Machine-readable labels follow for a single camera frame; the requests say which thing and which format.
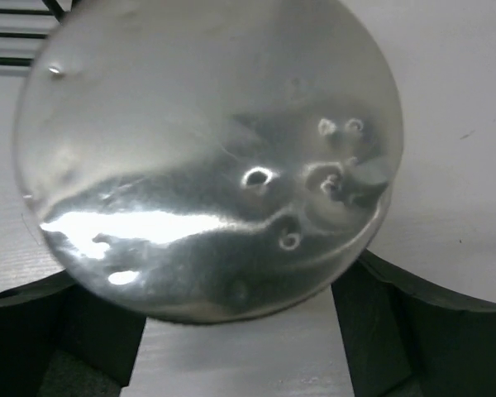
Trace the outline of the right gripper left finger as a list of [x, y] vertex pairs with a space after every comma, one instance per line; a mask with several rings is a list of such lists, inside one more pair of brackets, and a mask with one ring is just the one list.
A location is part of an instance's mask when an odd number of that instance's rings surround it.
[[130, 384], [145, 317], [65, 272], [0, 293], [0, 397], [118, 396]]

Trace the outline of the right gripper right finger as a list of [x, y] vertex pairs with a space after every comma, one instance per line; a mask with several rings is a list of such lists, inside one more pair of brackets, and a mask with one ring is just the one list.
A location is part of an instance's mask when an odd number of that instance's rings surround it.
[[357, 396], [496, 396], [496, 304], [364, 252], [331, 286]]

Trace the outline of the silver lid blue label jar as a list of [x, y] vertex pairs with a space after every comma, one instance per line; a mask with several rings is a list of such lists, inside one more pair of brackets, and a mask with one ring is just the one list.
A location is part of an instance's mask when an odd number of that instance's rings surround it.
[[85, 289], [172, 323], [320, 293], [370, 244], [398, 89], [339, 1], [82, 1], [17, 104], [17, 186]]

